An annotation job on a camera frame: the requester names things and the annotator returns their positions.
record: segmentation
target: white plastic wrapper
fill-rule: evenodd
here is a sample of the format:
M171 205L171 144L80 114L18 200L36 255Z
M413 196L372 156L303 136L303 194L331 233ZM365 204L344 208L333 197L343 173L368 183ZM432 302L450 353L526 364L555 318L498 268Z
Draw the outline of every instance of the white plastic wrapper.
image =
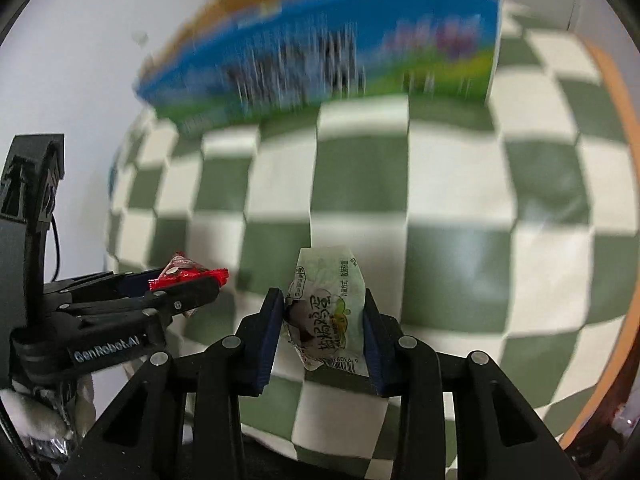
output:
M364 279L348 248L300 249L286 321L307 370L325 364L369 375L363 355L364 296Z

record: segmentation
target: barcode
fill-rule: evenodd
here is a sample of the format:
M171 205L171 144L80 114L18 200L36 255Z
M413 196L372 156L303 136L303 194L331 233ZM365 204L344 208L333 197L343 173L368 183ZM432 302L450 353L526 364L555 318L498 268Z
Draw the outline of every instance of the barcode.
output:
M356 373L356 370L353 368L353 361L328 361L327 364L333 368L338 368L338 370L342 370L343 372L348 372L350 374Z

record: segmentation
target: dark red object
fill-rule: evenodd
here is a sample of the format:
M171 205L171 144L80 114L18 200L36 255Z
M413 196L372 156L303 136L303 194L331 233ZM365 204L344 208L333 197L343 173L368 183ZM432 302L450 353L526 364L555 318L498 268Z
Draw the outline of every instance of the dark red object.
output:
M207 269L185 256L184 253L178 252L174 254L160 276L149 280L149 290L175 285L175 283L186 282L201 276L212 276L220 286L223 286L229 277L229 271L228 269Z

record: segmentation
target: checkered tablecloth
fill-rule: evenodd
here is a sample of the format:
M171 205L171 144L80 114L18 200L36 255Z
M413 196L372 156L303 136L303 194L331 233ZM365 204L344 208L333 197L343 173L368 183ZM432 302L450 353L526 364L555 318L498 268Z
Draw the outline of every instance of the checkered tablecloth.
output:
M230 269L215 304L171 326L180 354L232 333L270 286L286 289L301 247L345 244L382 312L437 351L490 354L555 436L590 398L636 281L636 179L599 70L572 35L515 4L487 107L331 102L201 140L148 110L116 168L109 268L185 250ZM284 340L241 416L284 455L389 478L398 400L365 378L305 372Z

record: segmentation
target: metal screw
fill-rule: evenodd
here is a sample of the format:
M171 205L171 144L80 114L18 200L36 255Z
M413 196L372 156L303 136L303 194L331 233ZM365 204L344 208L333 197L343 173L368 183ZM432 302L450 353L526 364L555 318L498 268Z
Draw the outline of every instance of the metal screw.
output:
M471 360L477 365L485 365L489 362L489 356L484 352L476 350L471 354Z
M418 346L418 342L415 337L411 337L410 335L403 335L400 339L398 339L398 344L402 348L415 348Z
M238 348L241 342L237 335L228 335L222 340L222 346L225 348Z
M153 366L162 366L169 360L169 356L164 352L156 352L151 356L151 364Z

